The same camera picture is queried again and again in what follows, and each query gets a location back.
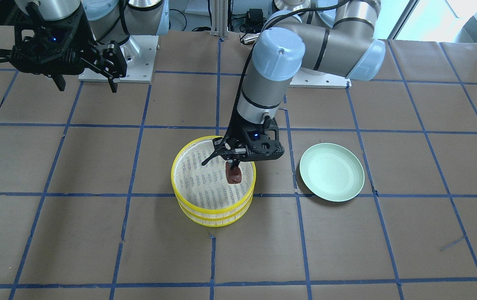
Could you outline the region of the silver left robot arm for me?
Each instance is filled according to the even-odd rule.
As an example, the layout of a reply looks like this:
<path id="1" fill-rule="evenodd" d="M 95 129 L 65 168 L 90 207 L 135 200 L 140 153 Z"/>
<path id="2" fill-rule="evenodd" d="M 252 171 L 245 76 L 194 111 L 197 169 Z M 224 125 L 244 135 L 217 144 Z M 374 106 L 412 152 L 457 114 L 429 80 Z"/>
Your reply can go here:
<path id="1" fill-rule="evenodd" d="M 331 10 L 331 25 L 300 17 Z M 302 68 L 351 80 L 373 79 L 386 52 L 385 43 L 374 38 L 380 11 L 379 0 L 338 0 L 271 16 L 246 59 L 227 131 L 213 139 L 213 152 L 201 164 L 219 156 L 236 169 L 241 162 L 284 155 L 275 115 Z"/>

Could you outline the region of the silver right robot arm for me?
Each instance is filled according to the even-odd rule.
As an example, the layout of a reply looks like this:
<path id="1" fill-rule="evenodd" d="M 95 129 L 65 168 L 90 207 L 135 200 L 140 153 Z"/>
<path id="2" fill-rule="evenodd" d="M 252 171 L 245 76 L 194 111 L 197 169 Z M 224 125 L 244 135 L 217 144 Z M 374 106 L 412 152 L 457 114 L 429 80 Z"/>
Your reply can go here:
<path id="1" fill-rule="evenodd" d="M 151 83 L 158 37 L 169 31 L 167 0 L 18 0 L 9 62 L 23 73 L 86 82 Z"/>

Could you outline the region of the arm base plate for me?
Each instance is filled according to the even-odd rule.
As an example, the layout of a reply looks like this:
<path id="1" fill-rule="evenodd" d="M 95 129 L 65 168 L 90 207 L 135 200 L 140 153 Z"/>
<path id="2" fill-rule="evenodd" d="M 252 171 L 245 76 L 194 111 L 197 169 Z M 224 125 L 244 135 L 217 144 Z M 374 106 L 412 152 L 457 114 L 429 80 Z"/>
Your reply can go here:
<path id="1" fill-rule="evenodd" d="M 127 64 L 127 71 L 121 78 L 114 78 L 115 83 L 151 83 L 153 67 L 158 48 L 159 36 L 130 36 L 121 51 Z"/>
<path id="2" fill-rule="evenodd" d="M 305 68 L 300 68 L 290 83 L 292 88 L 345 89 L 351 86 L 350 79 Z"/>

